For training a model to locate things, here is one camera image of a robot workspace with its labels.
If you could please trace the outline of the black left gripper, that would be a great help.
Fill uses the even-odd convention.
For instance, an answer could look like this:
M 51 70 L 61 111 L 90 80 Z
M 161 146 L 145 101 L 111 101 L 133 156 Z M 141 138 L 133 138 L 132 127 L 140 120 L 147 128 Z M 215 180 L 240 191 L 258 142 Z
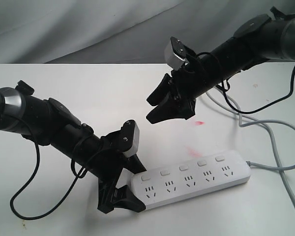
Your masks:
M 133 212 L 142 212 L 146 205 L 138 199 L 129 186 L 117 188 L 123 169 L 133 174 L 146 171 L 137 154 L 126 158 L 119 150 L 120 131 L 109 133 L 100 138 L 101 148 L 90 163 L 90 172 L 98 177 L 98 205 L 102 213 L 109 213 L 115 208 L 123 208 Z

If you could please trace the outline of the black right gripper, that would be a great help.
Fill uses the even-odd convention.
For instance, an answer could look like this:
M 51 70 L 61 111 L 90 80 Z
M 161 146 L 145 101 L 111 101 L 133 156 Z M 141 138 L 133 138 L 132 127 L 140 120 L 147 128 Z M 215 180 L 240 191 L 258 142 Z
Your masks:
M 151 106 L 156 106 L 146 116 L 150 123 L 193 117 L 196 98 L 208 88 L 208 73 L 197 57 L 190 54 L 186 55 L 186 62 L 178 70 L 171 71 L 171 76 L 166 73 L 147 98 Z M 177 88 L 175 97 L 178 107 L 173 100 L 173 82 Z

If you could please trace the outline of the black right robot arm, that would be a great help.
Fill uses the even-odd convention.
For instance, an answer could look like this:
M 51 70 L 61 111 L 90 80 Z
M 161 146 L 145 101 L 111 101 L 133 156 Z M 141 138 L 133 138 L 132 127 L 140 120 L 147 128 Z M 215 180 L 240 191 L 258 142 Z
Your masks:
M 250 19 L 211 52 L 196 53 L 171 37 L 164 55 L 172 71 L 147 98 L 153 107 L 147 120 L 189 119 L 199 96 L 213 87 L 227 90 L 235 74 L 265 62 L 295 61 L 295 13 L 271 12 Z

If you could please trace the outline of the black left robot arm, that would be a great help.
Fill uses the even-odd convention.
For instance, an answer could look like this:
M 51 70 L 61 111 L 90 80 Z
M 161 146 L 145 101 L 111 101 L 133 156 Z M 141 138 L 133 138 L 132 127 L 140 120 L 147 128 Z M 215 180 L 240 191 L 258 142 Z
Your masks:
M 14 88 L 0 88 L 0 130 L 20 134 L 36 148 L 53 146 L 70 158 L 75 179 L 87 173 L 98 178 L 98 209 L 109 213 L 115 208 L 141 212 L 145 204 L 124 185 L 116 187 L 123 169 L 133 174 L 145 171 L 137 157 L 140 131 L 127 120 L 120 130 L 97 137 L 94 130 L 77 119 L 59 101 L 39 99 L 23 81 Z

